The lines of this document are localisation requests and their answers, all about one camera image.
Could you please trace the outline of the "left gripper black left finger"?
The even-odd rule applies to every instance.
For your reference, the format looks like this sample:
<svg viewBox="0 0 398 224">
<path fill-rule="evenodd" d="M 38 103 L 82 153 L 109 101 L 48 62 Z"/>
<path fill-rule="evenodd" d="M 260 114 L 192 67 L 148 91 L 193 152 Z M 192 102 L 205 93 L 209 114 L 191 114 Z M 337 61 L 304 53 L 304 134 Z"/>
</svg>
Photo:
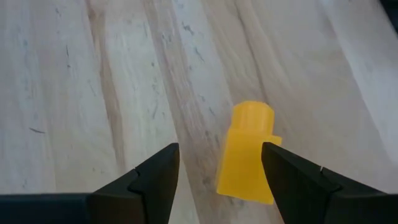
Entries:
<svg viewBox="0 0 398 224">
<path fill-rule="evenodd" d="M 90 224 L 168 224 L 180 151 L 172 143 L 88 197 Z"/>
</svg>

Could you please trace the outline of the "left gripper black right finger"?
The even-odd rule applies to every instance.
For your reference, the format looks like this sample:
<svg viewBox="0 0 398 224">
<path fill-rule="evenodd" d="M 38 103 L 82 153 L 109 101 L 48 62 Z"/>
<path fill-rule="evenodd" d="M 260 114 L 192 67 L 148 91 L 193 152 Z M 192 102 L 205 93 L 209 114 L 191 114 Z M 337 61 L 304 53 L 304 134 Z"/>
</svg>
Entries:
<svg viewBox="0 0 398 224">
<path fill-rule="evenodd" d="M 262 165 L 285 224 L 386 224 L 386 194 L 273 143 Z"/>
</svg>

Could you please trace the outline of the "yellow single-stud block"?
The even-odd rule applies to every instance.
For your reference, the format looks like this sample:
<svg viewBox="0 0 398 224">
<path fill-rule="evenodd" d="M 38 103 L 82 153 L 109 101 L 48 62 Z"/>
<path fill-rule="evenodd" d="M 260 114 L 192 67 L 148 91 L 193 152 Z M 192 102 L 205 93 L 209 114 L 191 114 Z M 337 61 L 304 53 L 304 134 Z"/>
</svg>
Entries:
<svg viewBox="0 0 398 224">
<path fill-rule="evenodd" d="M 233 107 L 217 170 L 218 194 L 268 205 L 274 203 L 261 160 L 265 142 L 282 144 L 282 138 L 273 134 L 274 116 L 274 110 L 259 101 L 244 101 Z"/>
</svg>

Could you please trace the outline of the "black table frame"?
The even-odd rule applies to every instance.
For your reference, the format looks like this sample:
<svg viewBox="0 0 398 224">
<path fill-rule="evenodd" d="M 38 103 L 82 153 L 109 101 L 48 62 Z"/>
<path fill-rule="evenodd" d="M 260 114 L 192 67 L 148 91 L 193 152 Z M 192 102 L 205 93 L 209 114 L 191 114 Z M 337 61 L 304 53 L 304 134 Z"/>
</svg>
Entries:
<svg viewBox="0 0 398 224">
<path fill-rule="evenodd" d="M 379 0 L 394 30 L 398 33 L 398 0 Z"/>
</svg>

